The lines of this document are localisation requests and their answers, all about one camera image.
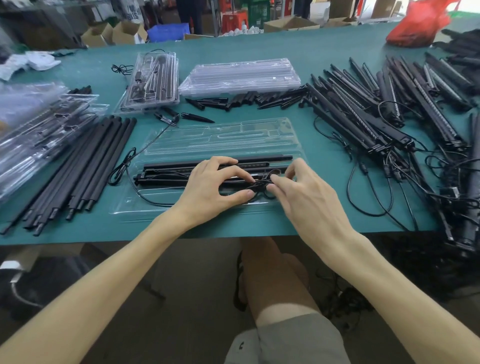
teal work table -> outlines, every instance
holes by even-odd
[[[454,28],[467,30],[479,22],[478,18],[468,20],[465,28],[463,19],[454,23]],[[280,32],[254,36],[236,36],[225,38],[205,38],[180,42],[165,42],[144,44],[137,46],[115,46],[108,48],[80,50],[75,55],[62,58],[60,66],[45,72],[26,72],[14,78],[14,82],[63,81],[68,87],[76,88],[91,85],[95,94],[100,97],[97,102],[110,104],[111,108],[117,104],[126,86],[123,75],[110,70],[112,64],[134,64],[137,52],[146,52],[157,48],[176,52],[180,65],[180,81],[182,81],[197,64],[220,63],[232,61],[251,61],[273,58],[288,58],[301,77],[302,83],[310,82],[310,74],[323,74],[333,63],[338,68],[349,68],[348,58],[353,57],[357,63],[366,62],[375,73],[380,70],[386,55],[404,55],[410,61],[424,61],[424,49],[396,49],[385,44],[385,37],[394,27],[394,24],[377,24],[362,26],[347,26],[297,32]],[[176,111],[197,113],[197,110],[183,100],[176,106]],[[331,186],[333,186],[342,202],[352,226],[362,232],[399,231],[400,228],[389,218],[371,218],[356,211],[347,201],[346,185],[353,163],[343,148],[319,133],[312,125],[314,113],[311,108],[300,109],[293,106],[287,110],[272,108],[257,110],[256,106],[242,106],[233,109],[230,113],[223,110],[207,108],[201,113],[220,123],[238,123],[241,121],[287,117],[291,120],[298,139],[305,151],[310,166]],[[449,112],[450,119],[465,135],[467,130],[467,116],[454,115]],[[192,125],[194,121],[184,121],[183,125]],[[153,116],[138,118],[124,154],[133,146],[141,147],[152,130],[161,130],[165,125]],[[326,133],[332,129],[325,122],[319,127]],[[426,134],[419,129],[414,121],[408,121],[405,132],[423,141],[431,147]],[[419,154],[423,163],[425,154]],[[378,168],[370,168],[375,188],[384,201],[388,201],[388,187],[382,172]],[[35,176],[22,189],[1,207],[0,228],[5,225],[15,212],[19,211],[40,183],[42,174]],[[126,175],[121,185],[128,183]],[[127,241],[135,238],[151,221],[125,221],[118,215],[111,214],[112,206],[118,198],[120,186],[107,186],[91,213],[80,213],[72,222],[55,221],[47,225],[40,237],[33,237],[25,232],[21,226],[15,227],[5,237],[0,237],[0,244],[35,244],[35,243],[74,243],[74,242],[102,242]],[[410,186],[406,185],[413,212],[419,222],[421,230],[433,230],[436,223],[425,206],[419,201]],[[362,208],[380,213],[381,209],[374,200],[374,196],[366,179],[358,172],[352,182],[351,194],[356,204]],[[396,183],[394,184],[395,205],[392,210],[394,216],[407,227],[413,229],[411,218]],[[279,203],[268,204],[261,210],[250,209],[249,206],[228,211],[218,218],[197,227],[185,237],[235,237],[235,236],[267,236],[267,235],[294,235],[294,228],[285,217]]]

concrete floor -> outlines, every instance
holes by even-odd
[[[328,268],[296,237],[280,238],[277,243],[282,252],[294,254],[307,267],[312,296],[322,299],[330,291],[329,282],[316,278],[315,272],[327,275]],[[99,246],[113,253],[122,244]],[[83,363],[223,363],[233,338],[254,327],[250,314],[237,311],[232,304],[239,252],[238,239],[176,241],[160,258],[156,272],[147,274],[152,278],[156,273],[156,284],[167,299],[162,302],[135,289]],[[479,308],[471,299],[449,305],[477,333]],[[356,315],[346,320],[355,321]],[[0,312],[0,342],[17,328]],[[344,335],[344,343],[352,364],[413,363],[376,312],[362,313],[358,327]]]

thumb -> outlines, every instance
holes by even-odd
[[[288,215],[290,213],[290,203],[288,203],[287,195],[285,195],[285,193],[273,183],[267,185],[267,191],[275,195],[276,199],[280,201],[285,214]]]
[[[223,197],[223,200],[226,202],[228,208],[234,207],[236,205],[244,204],[250,201],[255,196],[255,192],[252,190],[241,190]]]

red plastic bag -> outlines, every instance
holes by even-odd
[[[398,47],[427,47],[437,32],[450,24],[446,8],[458,0],[419,0],[408,5],[407,15],[387,36],[387,43]]]

